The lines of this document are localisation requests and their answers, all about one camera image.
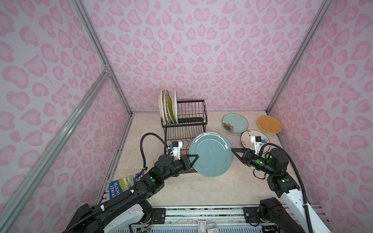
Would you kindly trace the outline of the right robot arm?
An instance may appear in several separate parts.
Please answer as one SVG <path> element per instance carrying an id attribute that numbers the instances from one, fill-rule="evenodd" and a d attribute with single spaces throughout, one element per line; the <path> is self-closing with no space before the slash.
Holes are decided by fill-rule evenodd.
<path id="1" fill-rule="evenodd" d="M 232 153 L 246 166 L 268 175 L 267 183 L 276 198 L 260 201 L 258 218 L 275 223 L 284 233 L 329 233 L 330 229 L 309 204 L 305 186 L 294 161 L 276 144 L 264 144 L 259 152 L 233 148 Z"/>

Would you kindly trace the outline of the star plate yellow rim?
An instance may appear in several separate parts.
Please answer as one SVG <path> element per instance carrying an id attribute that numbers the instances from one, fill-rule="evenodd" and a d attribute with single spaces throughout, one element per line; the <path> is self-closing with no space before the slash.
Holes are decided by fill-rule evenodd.
<path id="1" fill-rule="evenodd" d="M 159 112 L 160 112 L 161 118 L 163 122 L 167 124 L 165 114 L 164 114 L 164 107 L 163 107 L 163 91 L 164 91 L 164 88 L 162 87 L 160 90 L 159 98 L 158 98 L 158 106 L 159 106 Z"/>

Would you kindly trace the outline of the grey blue plate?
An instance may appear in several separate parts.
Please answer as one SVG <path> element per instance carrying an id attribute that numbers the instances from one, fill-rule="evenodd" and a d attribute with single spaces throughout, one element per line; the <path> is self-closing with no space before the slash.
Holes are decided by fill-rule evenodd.
<path id="1" fill-rule="evenodd" d="M 190 145 L 189 154 L 199 156 L 193 168 L 206 177 L 218 177 L 226 173 L 234 157 L 230 142 L 215 132 L 198 135 Z"/>

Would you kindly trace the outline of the green woven bamboo tray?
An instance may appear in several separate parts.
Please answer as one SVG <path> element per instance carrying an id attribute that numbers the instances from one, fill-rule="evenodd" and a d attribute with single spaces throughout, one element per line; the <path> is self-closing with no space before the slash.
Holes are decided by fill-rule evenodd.
<path id="1" fill-rule="evenodd" d="M 166 90 L 165 100 L 166 100 L 166 110 L 167 110 L 167 116 L 169 119 L 169 123 L 174 124 L 176 123 L 176 120 L 173 114 L 173 101 L 168 90 Z"/>

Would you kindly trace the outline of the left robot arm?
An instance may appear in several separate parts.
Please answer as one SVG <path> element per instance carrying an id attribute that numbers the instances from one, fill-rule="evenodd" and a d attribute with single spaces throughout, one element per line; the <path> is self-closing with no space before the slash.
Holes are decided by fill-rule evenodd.
<path id="1" fill-rule="evenodd" d="M 170 155 L 161 155 L 154 167 L 131 188 L 93 207 L 88 204 L 79 207 L 64 232 L 103 233 L 105 227 L 113 223 L 115 218 L 137 204 L 144 209 L 142 214 L 151 212 L 152 208 L 147 203 L 147 199 L 165 186 L 166 179 L 192 168 L 198 158 L 197 154 L 187 154 L 182 155 L 179 160 L 174 160 Z"/>

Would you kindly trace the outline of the white plate orange sunburst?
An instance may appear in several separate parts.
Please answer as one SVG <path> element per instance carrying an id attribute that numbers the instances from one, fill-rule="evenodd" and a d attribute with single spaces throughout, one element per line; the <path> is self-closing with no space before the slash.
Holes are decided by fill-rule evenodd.
<path id="1" fill-rule="evenodd" d="M 164 117 L 165 117 L 165 124 L 169 124 L 169 118 L 168 118 L 168 112 L 167 112 L 167 102 L 166 102 L 166 90 L 162 89 L 162 97 L 163 97 L 163 111 L 164 111 Z"/>

